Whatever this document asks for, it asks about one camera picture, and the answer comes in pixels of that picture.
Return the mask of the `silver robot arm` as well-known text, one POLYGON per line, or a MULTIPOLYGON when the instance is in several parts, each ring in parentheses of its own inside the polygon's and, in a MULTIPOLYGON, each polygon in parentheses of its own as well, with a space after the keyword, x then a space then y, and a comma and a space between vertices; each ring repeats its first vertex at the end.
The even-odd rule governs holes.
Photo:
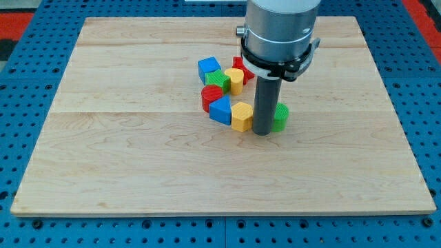
POLYGON ((236 36, 259 59, 292 61, 306 52, 320 0, 248 0, 236 36))

